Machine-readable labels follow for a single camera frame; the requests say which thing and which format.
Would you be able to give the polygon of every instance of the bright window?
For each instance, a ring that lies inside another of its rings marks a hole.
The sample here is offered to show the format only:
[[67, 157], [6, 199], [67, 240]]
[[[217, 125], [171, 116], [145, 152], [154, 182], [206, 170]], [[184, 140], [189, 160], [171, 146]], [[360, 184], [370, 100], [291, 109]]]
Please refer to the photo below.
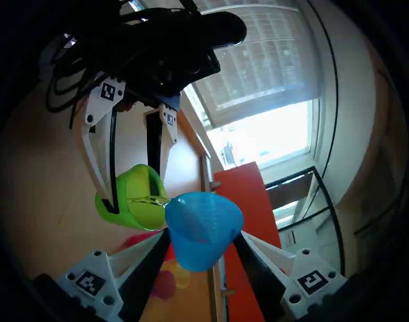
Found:
[[273, 109], [209, 130], [225, 168], [255, 161], [262, 169], [310, 152], [307, 102]]

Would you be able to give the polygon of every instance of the water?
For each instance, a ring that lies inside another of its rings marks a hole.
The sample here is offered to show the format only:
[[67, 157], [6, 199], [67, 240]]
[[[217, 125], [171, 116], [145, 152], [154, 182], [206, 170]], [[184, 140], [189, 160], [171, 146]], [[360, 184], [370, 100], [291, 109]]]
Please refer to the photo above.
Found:
[[137, 198], [127, 198], [127, 203], [148, 203], [155, 206], [166, 207], [172, 198], [164, 198], [160, 196], [146, 196]]

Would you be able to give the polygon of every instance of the red panel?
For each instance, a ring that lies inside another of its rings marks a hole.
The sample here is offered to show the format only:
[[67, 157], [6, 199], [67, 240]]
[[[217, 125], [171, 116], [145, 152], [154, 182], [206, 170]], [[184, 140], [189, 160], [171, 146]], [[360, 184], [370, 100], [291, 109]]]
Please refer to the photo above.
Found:
[[[267, 243], [281, 247], [270, 198], [256, 163], [218, 172], [214, 179], [221, 182], [216, 192], [233, 201], [243, 212], [243, 230]], [[228, 299], [229, 320], [264, 322], [233, 244], [225, 253], [225, 271], [227, 287], [235, 289], [235, 294]]]

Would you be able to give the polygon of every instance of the green cup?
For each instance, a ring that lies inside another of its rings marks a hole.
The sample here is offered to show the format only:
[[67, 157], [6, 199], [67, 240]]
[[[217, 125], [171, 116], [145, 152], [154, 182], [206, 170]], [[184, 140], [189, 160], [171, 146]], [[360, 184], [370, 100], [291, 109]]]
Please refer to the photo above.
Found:
[[119, 214], [107, 211], [101, 197], [95, 194], [95, 207], [100, 216], [111, 223], [144, 230], [161, 229], [165, 222], [164, 207], [149, 202], [134, 202], [150, 196], [167, 198], [162, 181], [151, 167], [138, 164], [116, 177]]

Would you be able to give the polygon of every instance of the blue plastic cup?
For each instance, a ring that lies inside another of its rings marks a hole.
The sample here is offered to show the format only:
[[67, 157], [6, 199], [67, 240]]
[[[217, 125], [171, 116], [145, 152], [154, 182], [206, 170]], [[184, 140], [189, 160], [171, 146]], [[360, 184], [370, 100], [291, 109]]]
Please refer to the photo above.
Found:
[[236, 204], [207, 192], [173, 198], [166, 221], [178, 263], [192, 272], [210, 269], [243, 228]]

